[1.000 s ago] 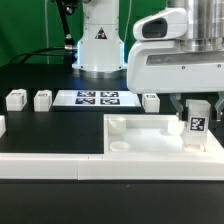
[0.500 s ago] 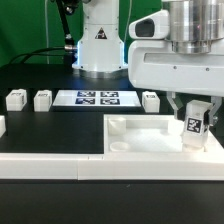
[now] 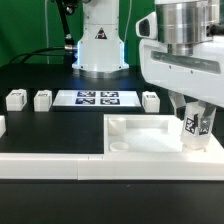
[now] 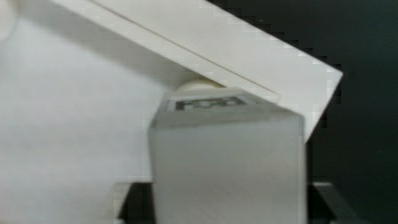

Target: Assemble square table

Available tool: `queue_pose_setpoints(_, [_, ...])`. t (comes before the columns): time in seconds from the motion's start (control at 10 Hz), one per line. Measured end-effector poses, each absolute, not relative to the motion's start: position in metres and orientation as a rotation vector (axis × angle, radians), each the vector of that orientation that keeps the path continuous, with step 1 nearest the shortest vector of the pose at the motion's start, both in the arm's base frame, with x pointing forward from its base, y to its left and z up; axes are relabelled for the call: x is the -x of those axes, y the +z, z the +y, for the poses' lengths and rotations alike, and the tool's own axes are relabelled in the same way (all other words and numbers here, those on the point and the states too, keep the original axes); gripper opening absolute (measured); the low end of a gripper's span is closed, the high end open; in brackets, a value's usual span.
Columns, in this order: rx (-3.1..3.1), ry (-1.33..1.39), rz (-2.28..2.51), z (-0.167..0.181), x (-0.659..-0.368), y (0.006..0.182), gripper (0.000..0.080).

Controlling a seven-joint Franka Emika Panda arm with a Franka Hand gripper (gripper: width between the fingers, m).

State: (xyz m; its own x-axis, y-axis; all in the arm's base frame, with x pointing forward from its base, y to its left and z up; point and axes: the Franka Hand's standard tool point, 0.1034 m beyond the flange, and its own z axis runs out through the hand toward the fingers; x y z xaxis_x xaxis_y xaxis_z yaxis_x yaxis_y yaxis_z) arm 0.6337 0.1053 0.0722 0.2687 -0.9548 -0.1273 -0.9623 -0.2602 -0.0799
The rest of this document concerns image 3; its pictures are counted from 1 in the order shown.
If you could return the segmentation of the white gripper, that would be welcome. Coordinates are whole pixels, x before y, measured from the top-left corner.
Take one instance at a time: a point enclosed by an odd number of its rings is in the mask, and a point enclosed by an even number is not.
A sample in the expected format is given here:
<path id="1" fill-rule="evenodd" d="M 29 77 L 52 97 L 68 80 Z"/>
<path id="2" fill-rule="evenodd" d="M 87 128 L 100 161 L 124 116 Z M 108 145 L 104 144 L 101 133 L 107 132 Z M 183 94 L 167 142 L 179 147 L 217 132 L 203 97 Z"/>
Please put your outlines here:
<path id="1" fill-rule="evenodd" d="M 209 128 L 216 106 L 224 108 L 224 36 L 196 44 L 192 56 L 175 56 L 158 41 L 156 13 L 136 23 L 140 67 L 147 83 L 168 89 L 174 115 L 184 119 L 184 95 L 201 100 L 200 128 Z"/>

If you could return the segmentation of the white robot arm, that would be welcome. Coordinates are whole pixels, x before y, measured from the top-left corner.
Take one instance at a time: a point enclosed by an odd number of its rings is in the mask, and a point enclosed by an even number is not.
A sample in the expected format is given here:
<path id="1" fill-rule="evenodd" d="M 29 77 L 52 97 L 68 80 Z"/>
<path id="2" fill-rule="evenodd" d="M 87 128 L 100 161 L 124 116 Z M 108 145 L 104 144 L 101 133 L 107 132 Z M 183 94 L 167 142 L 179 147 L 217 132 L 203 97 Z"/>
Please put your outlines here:
<path id="1" fill-rule="evenodd" d="M 96 75 L 125 69 L 118 35 L 119 0 L 82 0 L 84 34 L 75 68 Z M 205 111 L 224 108 L 224 24 L 221 0 L 155 0 L 136 23 L 146 82 L 196 98 Z"/>

